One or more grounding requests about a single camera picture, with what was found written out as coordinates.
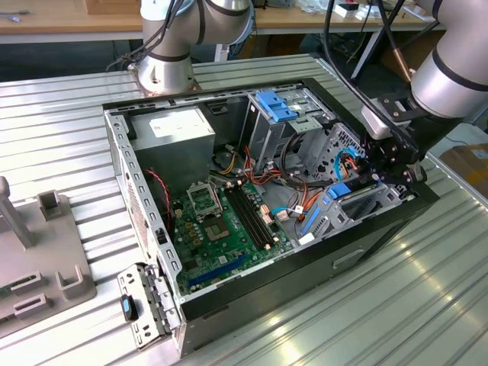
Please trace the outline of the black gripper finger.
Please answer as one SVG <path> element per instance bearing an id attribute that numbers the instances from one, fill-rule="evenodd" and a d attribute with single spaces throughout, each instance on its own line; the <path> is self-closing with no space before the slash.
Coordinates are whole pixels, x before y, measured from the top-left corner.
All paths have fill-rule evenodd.
<path id="1" fill-rule="evenodd" d="M 360 161 L 361 174 L 373 179 L 383 179 L 384 153 L 381 142 L 372 137 L 362 137 L 361 148 L 364 150 L 364 157 Z"/>
<path id="2" fill-rule="evenodd" d="M 387 185 L 410 185 L 416 181 L 415 176 L 409 169 L 386 169 L 371 173 L 371 177 L 378 182 Z"/>

